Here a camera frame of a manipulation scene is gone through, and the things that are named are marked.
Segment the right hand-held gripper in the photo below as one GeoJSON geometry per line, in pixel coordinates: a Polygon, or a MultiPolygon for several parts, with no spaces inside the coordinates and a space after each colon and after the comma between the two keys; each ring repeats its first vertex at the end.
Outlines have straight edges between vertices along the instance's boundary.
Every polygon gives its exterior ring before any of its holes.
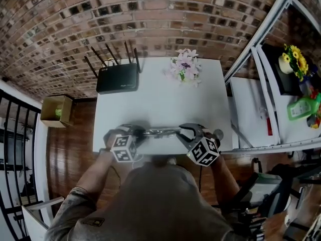
{"type": "Polygon", "coordinates": [[[181,133],[176,133],[176,136],[189,150],[187,155],[195,164],[208,167],[220,156],[220,140],[208,128],[195,123],[185,123],[179,127],[194,133],[192,139],[181,133]]]}

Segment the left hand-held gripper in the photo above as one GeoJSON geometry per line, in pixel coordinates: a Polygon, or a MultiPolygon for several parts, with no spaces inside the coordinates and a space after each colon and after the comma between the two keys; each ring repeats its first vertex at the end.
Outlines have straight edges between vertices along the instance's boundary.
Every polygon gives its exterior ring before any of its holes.
{"type": "Polygon", "coordinates": [[[135,162],[137,148],[150,138],[150,130],[141,126],[122,124],[109,130],[103,137],[109,150],[119,163],[135,162]]]}

